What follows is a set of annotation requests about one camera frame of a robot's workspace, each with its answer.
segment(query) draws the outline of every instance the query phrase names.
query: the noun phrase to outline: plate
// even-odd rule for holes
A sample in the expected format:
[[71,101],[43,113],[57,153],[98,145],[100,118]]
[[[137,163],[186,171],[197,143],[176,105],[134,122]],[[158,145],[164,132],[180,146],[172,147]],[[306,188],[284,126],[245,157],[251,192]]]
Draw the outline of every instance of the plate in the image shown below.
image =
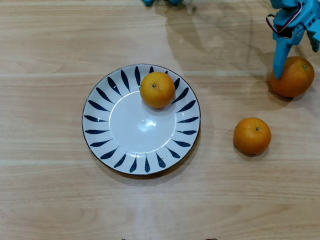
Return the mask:
[[[168,74],[175,98],[162,109],[148,107],[140,83],[152,72]],[[193,147],[201,113],[195,93],[179,75],[161,66],[136,64],[104,77],[83,108],[82,131],[92,153],[108,167],[132,175],[154,174],[181,161]]]

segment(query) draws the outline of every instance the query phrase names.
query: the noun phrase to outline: plate center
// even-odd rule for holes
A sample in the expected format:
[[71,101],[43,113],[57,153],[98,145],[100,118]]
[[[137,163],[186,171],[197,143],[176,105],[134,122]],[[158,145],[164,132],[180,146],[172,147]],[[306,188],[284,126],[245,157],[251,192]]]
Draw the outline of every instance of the plate center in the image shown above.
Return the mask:
[[176,114],[172,105],[163,109],[148,107],[137,91],[114,106],[109,125],[121,147],[135,153],[149,153],[171,139],[176,128]]

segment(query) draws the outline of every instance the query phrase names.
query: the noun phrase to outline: blue plastic part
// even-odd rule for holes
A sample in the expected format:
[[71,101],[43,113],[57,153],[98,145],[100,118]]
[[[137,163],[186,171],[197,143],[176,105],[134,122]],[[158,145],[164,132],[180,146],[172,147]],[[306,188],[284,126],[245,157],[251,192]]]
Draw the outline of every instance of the blue plastic part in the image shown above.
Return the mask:
[[155,0],[142,0],[142,2],[147,6],[150,7]]
[[[270,0],[272,7],[281,9],[273,20],[276,29],[281,29],[288,20],[297,12],[300,0]],[[273,39],[276,41],[275,55],[273,61],[273,70],[276,78],[281,78],[285,63],[294,45],[298,45],[304,37],[305,30],[309,37],[312,50],[319,51],[320,46],[320,3],[318,0],[301,0],[302,10],[299,15],[289,24],[288,32],[292,36],[284,36],[282,33],[273,33]]]
[[174,6],[178,6],[181,2],[182,0],[170,0],[170,3]]
[[298,5],[299,0],[270,0],[274,9],[294,8]]
[[[155,0],[142,0],[147,7],[150,7]],[[178,6],[183,0],[169,0],[170,3],[174,6]]]
[[277,33],[273,33],[273,39],[276,41],[275,54],[273,60],[274,75],[277,79],[281,78],[288,54],[293,45],[298,45],[305,34],[305,28],[299,24],[295,27],[292,37],[282,37]]

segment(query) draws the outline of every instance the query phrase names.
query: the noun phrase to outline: plate rim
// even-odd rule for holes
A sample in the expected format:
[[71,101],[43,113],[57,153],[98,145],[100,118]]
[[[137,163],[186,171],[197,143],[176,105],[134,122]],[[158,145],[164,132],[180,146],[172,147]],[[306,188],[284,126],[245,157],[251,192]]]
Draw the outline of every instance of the plate rim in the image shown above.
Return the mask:
[[[87,139],[86,139],[86,136],[85,136],[85,130],[84,130],[84,113],[85,113],[85,107],[87,105],[87,102],[88,102],[88,99],[91,95],[91,93],[95,90],[95,88],[98,86],[98,84],[104,80],[106,77],[110,76],[111,74],[113,74],[114,72],[116,71],[119,71],[121,69],[124,69],[124,68],[127,68],[127,67],[132,67],[132,66],[141,66],[141,65],[149,65],[149,66],[155,66],[155,67],[160,67],[160,68],[163,68],[165,70],[168,70],[174,74],[176,74],[179,78],[183,79],[184,82],[189,86],[189,88],[191,89],[191,91],[193,92],[194,96],[195,96],[195,99],[196,99],[196,103],[198,104],[198,108],[199,108],[199,127],[198,127],[198,131],[197,131],[197,134],[196,134],[196,137],[194,139],[194,142],[192,143],[192,146],[190,147],[189,151],[179,160],[177,161],[175,164],[171,165],[170,167],[167,167],[166,169],[162,169],[162,170],[159,170],[159,171],[155,171],[155,172],[152,172],[152,173],[144,173],[144,174],[139,174],[139,173],[128,173],[128,172],[124,172],[124,171],[120,171],[118,169],[115,169],[115,168],[112,168],[111,166],[107,165],[106,163],[104,163],[103,161],[101,161],[101,159],[99,157],[97,157],[97,155],[92,151],[92,149],[90,148],[88,142],[87,142]],[[84,102],[84,106],[83,106],[83,110],[82,110],[82,116],[81,116],[81,128],[82,128],[82,134],[83,134],[83,138],[85,140],[85,143],[87,145],[87,147],[89,148],[90,152],[95,156],[96,159],[99,160],[99,162],[101,162],[103,165],[105,165],[106,167],[108,167],[109,169],[115,171],[115,172],[118,172],[118,173],[121,173],[121,174],[125,174],[125,175],[130,175],[130,176],[152,176],[154,174],[158,174],[158,173],[161,173],[161,172],[164,172],[170,168],[172,168],[173,166],[177,165],[178,163],[180,163],[183,159],[185,159],[188,155],[188,153],[190,153],[190,151],[194,148],[195,146],[195,143],[196,141],[198,140],[198,137],[199,137],[199,133],[200,133],[200,128],[201,128],[201,108],[200,108],[200,104],[199,104],[199,101],[198,101],[198,98],[197,98],[197,95],[195,94],[194,90],[192,89],[192,87],[189,85],[189,83],[183,78],[181,77],[179,74],[175,73],[174,71],[164,67],[164,66],[160,66],[160,65],[156,65],[156,64],[151,64],[151,63],[137,63],[137,64],[131,64],[131,65],[126,65],[126,66],[123,66],[123,67],[120,67],[110,73],[108,73],[106,76],[104,76],[100,81],[97,82],[96,85],[94,85],[94,87],[92,88],[92,90],[90,91],[88,97],[86,98],[85,102]]]

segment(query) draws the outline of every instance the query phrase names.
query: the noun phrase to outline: wood grain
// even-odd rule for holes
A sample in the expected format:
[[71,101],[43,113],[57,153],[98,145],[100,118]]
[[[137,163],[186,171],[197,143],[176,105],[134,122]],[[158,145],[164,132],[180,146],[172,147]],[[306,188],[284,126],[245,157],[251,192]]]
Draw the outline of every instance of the wood grain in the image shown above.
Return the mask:
[[[268,86],[268,0],[0,1],[1,240],[318,240],[320,83],[295,99]],[[307,39],[292,50],[319,73]],[[81,116],[125,65],[172,69],[200,102],[193,151],[168,171],[118,174],[90,154]],[[264,119],[260,156],[233,146]]]

